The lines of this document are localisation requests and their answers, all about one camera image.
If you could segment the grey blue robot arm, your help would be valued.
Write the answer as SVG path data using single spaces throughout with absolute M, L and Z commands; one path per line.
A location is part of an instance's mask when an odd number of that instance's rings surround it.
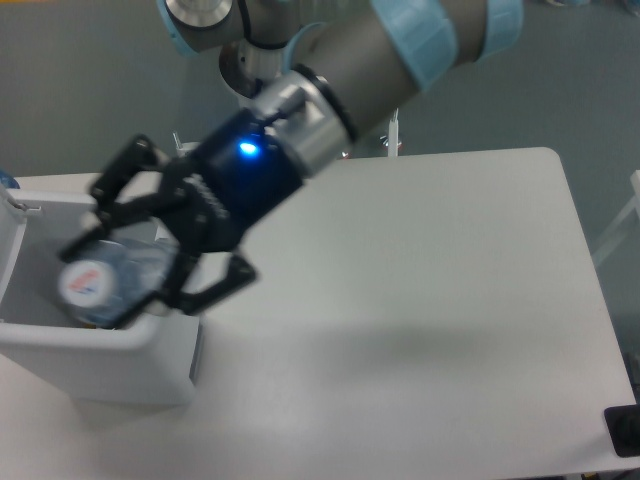
M 94 224 L 59 254 L 59 294 L 79 322 L 194 315 L 251 284 L 244 235 L 447 71 L 511 47 L 524 7 L 370 1 L 295 31 L 246 16 L 247 39 L 283 48 L 281 75 L 184 156 L 137 136 L 90 186 Z

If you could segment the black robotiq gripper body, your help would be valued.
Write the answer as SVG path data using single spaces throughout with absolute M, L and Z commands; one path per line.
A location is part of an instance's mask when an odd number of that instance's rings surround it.
M 181 245 L 202 253 L 232 251 L 303 185 L 280 143 L 257 125 L 253 112 L 242 109 L 164 170 L 160 187 L 182 189 L 186 203 L 159 219 Z

